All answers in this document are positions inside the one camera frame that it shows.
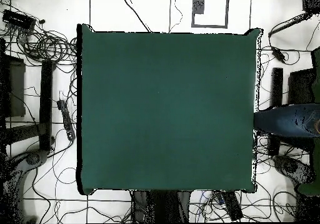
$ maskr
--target tile grout line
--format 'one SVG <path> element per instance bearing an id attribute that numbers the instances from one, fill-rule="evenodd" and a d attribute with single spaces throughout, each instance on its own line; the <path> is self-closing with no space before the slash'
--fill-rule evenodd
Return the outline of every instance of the tile grout line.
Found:
<path id="1" fill-rule="evenodd" d="M 11 8 L 11 6 L 12 6 L 12 1 L 10 0 L 10 11 L 12 11 L 12 8 Z M 11 41 L 12 41 L 12 39 L 13 39 L 13 36 L 11 37 L 11 29 L 10 29 L 10 56 L 12 55 L 11 54 Z M 10 129 L 11 129 L 11 127 L 12 127 L 12 117 L 11 117 L 11 112 L 10 112 Z M 12 156 L 12 144 L 10 144 L 10 158 L 12 158 L 13 156 Z"/>
<path id="2" fill-rule="evenodd" d="M 86 224 L 88 224 L 89 196 L 87 196 Z"/>
<path id="3" fill-rule="evenodd" d="M 11 121 L 12 123 L 24 123 L 24 124 L 34 124 L 33 121 Z M 57 124 L 57 125 L 63 125 L 63 123 L 61 122 L 50 122 L 51 124 Z"/>
<path id="4" fill-rule="evenodd" d="M 93 201 L 93 202 L 123 202 L 123 203 L 130 203 L 132 202 L 131 200 L 89 200 L 89 197 L 87 200 L 68 200 L 68 199 L 54 199 L 54 198 L 48 198 L 43 199 L 43 198 L 23 198 L 23 200 L 38 200 L 38 201 L 77 201 L 77 202 L 88 202 Z M 190 202 L 190 205 L 205 205 L 206 203 L 199 203 L 199 202 Z M 264 207 L 272 207 L 272 205 L 252 205 L 252 204 L 242 204 L 241 206 L 264 206 Z M 276 207 L 286 207 L 286 205 L 275 205 Z"/>

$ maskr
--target black stand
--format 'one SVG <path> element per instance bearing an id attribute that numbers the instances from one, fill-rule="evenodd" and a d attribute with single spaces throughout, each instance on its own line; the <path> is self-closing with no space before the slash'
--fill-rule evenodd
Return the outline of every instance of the black stand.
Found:
<path id="1" fill-rule="evenodd" d="M 43 61 L 39 124 L 6 128 L 6 113 L 11 93 L 9 58 L 5 40 L 0 39 L 0 222 L 24 223 L 23 186 L 27 173 L 44 164 L 54 139 L 51 137 L 53 70 L 52 61 Z M 6 146 L 39 136 L 39 150 L 21 153 L 10 159 Z"/>

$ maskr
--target person's leg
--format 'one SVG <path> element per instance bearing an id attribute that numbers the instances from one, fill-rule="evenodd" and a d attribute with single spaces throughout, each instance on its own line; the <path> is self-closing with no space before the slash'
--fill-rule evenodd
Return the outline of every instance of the person's leg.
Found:
<path id="1" fill-rule="evenodd" d="M 254 129 L 278 136 L 320 137 L 320 104 L 293 104 L 254 114 Z"/>

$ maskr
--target black device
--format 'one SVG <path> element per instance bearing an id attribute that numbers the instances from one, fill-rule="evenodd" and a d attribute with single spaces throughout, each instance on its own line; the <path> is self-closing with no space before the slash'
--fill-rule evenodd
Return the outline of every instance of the black device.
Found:
<path id="1" fill-rule="evenodd" d="M 270 108 L 281 106 L 283 103 L 283 69 L 273 68 L 271 73 Z M 269 134 L 267 136 L 268 155 L 279 154 L 280 140 L 278 137 Z"/>
<path id="2" fill-rule="evenodd" d="M 320 0 L 302 0 L 302 9 L 307 13 L 320 13 Z"/>
<path id="3" fill-rule="evenodd" d="M 36 25 L 35 19 L 21 13 L 8 11 L 7 9 L 3 11 L 2 21 L 4 23 L 25 29 L 29 32 L 33 32 L 34 26 Z"/>
<path id="4" fill-rule="evenodd" d="M 272 54 L 274 55 L 274 57 L 275 57 L 277 60 L 279 60 L 280 62 L 284 63 L 284 55 L 283 55 L 283 53 L 280 51 L 280 49 L 271 46 L 271 50 L 272 50 Z"/>
<path id="5" fill-rule="evenodd" d="M 313 181 L 315 174 L 310 166 L 287 156 L 273 157 L 275 169 L 290 178 L 294 188 Z M 296 191 L 295 221 L 320 221 L 320 197 L 306 196 Z"/>
<path id="6" fill-rule="evenodd" d="M 217 199 L 217 203 L 222 206 L 223 204 L 225 204 L 224 200 L 223 200 L 223 196 L 221 194 L 220 191 L 214 191 L 213 195 L 215 197 L 215 199 Z"/>
<path id="7" fill-rule="evenodd" d="M 59 100 L 57 102 L 57 108 L 61 111 L 63 117 L 63 126 L 67 132 L 67 138 L 69 141 L 74 141 L 76 139 L 76 134 L 73 130 L 73 124 L 71 122 L 68 107 L 65 101 Z"/>
<path id="8" fill-rule="evenodd" d="M 54 138 L 51 136 L 52 76 L 54 64 L 42 62 L 39 124 L 6 128 L 6 112 L 10 104 L 9 58 L 5 40 L 0 39 L 0 222 L 25 223 L 23 186 L 27 173 L 46 160 Z M 6 146 L 39 136 L 39 149 L 8 157 Z"/>
<path id="9" fill-rule="evenodd" d="M 291 22 L 288 22 L 287 24 L 280 26 L 279 28 L 271 31 L 269 33 L 269 38 L 275 33 L 278 33 L 284 29 L 287 29 L 297 23 L 300 23 L 301 21 L 305 21 L 307 19 L 310 19 L 313 14 L 319 14 L 320 13 L 320 0 L 302 0 L 302 9 L 305 11 L 304 14 L 297 16 Z"/>
<path id="10" fill-rule="evenodd" d="M 236 192 L 227 191 L 221 192 L 224 203 L 226 204 L 227 213 L 232 221 L 240 220 L 243 218 L 243 212 L 241 211 L 240 204 L 238 202 Z"/>

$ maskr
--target black frame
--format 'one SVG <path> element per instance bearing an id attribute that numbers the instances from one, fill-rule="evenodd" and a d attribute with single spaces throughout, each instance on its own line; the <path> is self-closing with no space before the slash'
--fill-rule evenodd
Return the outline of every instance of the black frame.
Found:
<path id="1" fill-rule="evenodd" d="M 83 60 L 82 60 L 82 52 L 83 52 L 83 27 L 82 24 L 77 24 L 77 43 L 76 43 L 76 58 L 77 58 L 77 66 L 76 66 L 76 75 L 77 75 L 77 115 L 80 117 L 77 119 L 77 168 L 76 168 L 76 181 L 77 181 L 77 190 L 80 195 L 86 195 L 83 191 L 83 184 L 81 180 L 81 171 L 83 169 L 83 138 L 81 133 L 82 126 L 82 115 L 83 115 L 83 78 L 82 78 L 82 69 L 83 69 Z"/>
<path id="2" fill-rule="evenodd" d="M 51 60 L 44 60 L 41 68 L 41 97 L 40 97 L 40 121 L 39 124 L 30 124 L 17 126 L 14 128 L 6 128 L 5 112 L 2 106 L 6 106 L 9 101 L 10 91 L 6 86 L 10 86 L 9 78 L 6 74 L 9 73 L 9 62 L 5 54 L 6 41 L 0 39 L 0 85 L 5 89 L 0 90 L 0 144 L 1 151 L 6 154 L 5 145 L 26 140 L 35 136 L 39 136 L 40 150 L 50 151 L 52 145 L 51 138 L 51 120 L 52 120 L 52 93 L 53 93 L 53 70 L 55 65 Z"/>
<path id="3" fill-rule="evenodd" d="M 194 23 L 194 16 L 197 14 L 195 7 L 198 0 L 192 0 L 192 19 L 191 19 L 191 27 L 192 28 L 221 28 L 227 29 L 228 28 L 228 21 L 229 21 L 229 0 L 226 0 L 226 16 L 224 18 L 224 25 L 203 25 L 203 24 L 195 24 Z"/>

